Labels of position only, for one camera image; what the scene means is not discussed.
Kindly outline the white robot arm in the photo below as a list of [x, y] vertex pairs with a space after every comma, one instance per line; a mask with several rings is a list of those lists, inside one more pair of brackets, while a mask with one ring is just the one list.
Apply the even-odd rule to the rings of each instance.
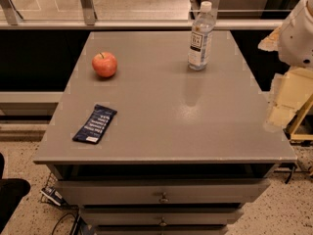
[[313, 68], [313, 0], [300, 0], [283, 21], [278, 53], [290, 66]]

